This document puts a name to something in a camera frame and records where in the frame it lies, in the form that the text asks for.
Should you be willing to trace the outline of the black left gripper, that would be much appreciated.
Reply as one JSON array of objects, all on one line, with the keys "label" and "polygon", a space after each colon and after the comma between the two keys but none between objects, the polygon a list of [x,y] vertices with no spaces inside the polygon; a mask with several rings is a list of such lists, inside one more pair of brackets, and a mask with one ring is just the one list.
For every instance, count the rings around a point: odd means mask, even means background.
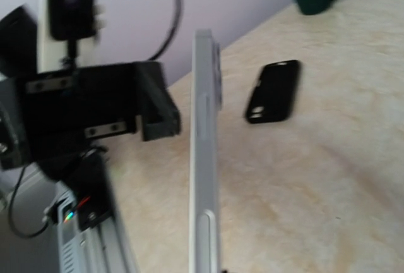
[{"label": "black left gripper", "polygon": [[181,133],[181,114],[159,62],[5,79],[1,81],[1,167],[15,169],[79,153],[90,140],[135,133],[137,108],[143,141]]}]

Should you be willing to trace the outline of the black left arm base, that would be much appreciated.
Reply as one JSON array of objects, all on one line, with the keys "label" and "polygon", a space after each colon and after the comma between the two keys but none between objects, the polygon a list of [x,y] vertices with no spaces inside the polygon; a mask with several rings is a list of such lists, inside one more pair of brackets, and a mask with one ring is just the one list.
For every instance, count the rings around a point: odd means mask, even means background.
[{"label": "black left arm base", "polygon": [[113,216],[104,162],[106,152],[106,147],[91,147],[75,156],[60,174],[60,180],[74,196],[71,210],[81,231]]}]

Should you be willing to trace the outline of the large silver phone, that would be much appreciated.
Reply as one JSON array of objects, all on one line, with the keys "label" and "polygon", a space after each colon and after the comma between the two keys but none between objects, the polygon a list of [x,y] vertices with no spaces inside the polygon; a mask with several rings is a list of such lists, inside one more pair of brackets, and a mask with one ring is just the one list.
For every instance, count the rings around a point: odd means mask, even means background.
[{"label": "large silver phone", "polygon": [[197,30],[193,39],[190,113],[190,272],[224,272],[217,159],[217,114],[221,108],[220,46],[210,29]]}]

